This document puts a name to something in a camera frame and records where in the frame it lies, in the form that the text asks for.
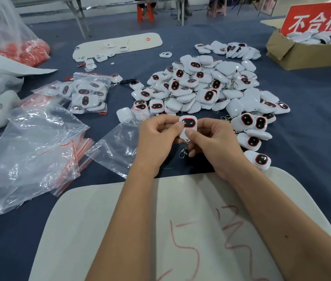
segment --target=dark blue surface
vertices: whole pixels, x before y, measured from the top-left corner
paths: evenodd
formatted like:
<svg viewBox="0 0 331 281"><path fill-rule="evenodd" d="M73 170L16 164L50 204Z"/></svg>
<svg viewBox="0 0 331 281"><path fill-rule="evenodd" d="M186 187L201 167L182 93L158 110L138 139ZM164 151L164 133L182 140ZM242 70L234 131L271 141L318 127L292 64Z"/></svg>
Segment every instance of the dark blue surface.
<svg viewBox="0 0 331 281"><path fill-rule="evenodd" d="M59 68L59 71L51 75L27 77L21 97L29 94L30 89L81 71L75 67L76 63L71 57L73 47L83 42L78 31L70 35L70 30L62 27L55 29L60 32L57 37L46 30L35 32L50 43L53 51L52 58L42 67ZM125 35L110 27L104 28L104 33L99 34L97 31L102 31L102 28L99 30L98 24L95 29L92 40ZM180 56L196 55L196 43L239 41L258 48L262 57L254 63L257 66L259 87L273 92L291 108L290 113L279 115L268 127L273 139L264 141L260 151L271 157L273 166L289 172L299 180L331 223L331 67L283 70L265 56L265 45L273 29L257 21L234 25L172 27L154 32L162 38L162 46L116 55L99 63L95 72L106 75L118 73L124 78L137 78L145 83L153 72L164 70ZM160 58L159 53L164 51L171 51L173 56L169 59ZM130 107L134 101L130 93L129 87L116 86L109 91L106 116L95 113L78 115L79 119L90 126L86 136L98 141L113 129L119 123L116 110ZM214 114L203 110L196 116L219 118L225 114L225 111ZM203 155L194 159L179 159L179 151L177 146L172 149L165 163L167 169L161 170L160 176L213 171ZM69 189L120 181L123 181L120 176L93 162ZM43 228L56 201L57 198L46 193L0 216L0 280L28 279Z"/></svg>

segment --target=hand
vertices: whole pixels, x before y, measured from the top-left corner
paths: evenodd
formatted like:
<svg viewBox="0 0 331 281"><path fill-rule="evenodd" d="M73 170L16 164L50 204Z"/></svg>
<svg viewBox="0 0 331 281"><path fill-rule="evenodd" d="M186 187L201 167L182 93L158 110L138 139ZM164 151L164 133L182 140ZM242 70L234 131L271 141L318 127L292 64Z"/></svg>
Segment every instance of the hand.
<svg viewBox="0 0 331 281"><path fill-rule="evenodd" d="M133 164L146 165L155 177L171 151L172 143L183 141L176 138L184 128L184 122L179 119L178 116L161 114L142 122Z"/></svg>
<svg viewBox="0 0 331 281"><path fill-rule="evenodd" d="M248 161L227 121L202 118L198 120L198 132L187 129L185 135L190 139L189 157L203 152L222 179L229 180L229 170L233 165Z"/></svg>

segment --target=forearm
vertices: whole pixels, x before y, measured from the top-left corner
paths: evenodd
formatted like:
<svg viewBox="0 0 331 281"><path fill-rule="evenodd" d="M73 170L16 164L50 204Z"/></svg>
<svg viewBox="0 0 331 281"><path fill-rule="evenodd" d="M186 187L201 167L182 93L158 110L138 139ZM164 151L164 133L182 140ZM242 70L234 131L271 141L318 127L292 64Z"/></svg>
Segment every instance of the forearm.
<svg viewBox="0 0 331 281"><path fill-rule="evenodd" d="M229 173L285 279L331 280L331 237L249 161Z"/></svg>
<svg viewBox="0 0 331 281"><path fill-rule="evenodd" d="M150 279L151 190L154 177L134 162L86 281Z"/></svg>

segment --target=red sign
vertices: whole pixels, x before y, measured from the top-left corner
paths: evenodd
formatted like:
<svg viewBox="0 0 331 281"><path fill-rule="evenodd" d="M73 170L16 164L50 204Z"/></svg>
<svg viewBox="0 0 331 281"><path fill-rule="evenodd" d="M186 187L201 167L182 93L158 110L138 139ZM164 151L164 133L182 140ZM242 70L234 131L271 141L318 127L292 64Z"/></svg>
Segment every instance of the red sign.
<svg viewBox="0 0 331 281"><path fill-rule="evenodd" d="M291 6L280 32L331 31L331 3Z"/></svg>

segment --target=orange stool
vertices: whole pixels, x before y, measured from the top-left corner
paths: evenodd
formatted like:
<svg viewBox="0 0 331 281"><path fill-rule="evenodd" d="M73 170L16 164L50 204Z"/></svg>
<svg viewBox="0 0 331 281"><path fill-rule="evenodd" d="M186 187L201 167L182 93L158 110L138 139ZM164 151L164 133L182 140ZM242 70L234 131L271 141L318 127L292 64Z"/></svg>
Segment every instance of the orange stool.
<svg viewBox="0 0 331 281"><path fill-rule="evenodd" d="M137 5L137 20L138 20L138 23L141 23L143 18L149 18L150 22L154 22L155 18L154 18L154 14L152 12L151 3L147 3L147 9L149 10L149 12L144 16L142 9L140 8L139 5Z"/></svg>
<svg viewBox="0 0 331 281"><path fill-rule="evenodd" d="M225 0L224 5L218 9L218 0L215 0L212 8L207 10L207 16L215 18L218 13L227 15L227 0Z"/></svg>

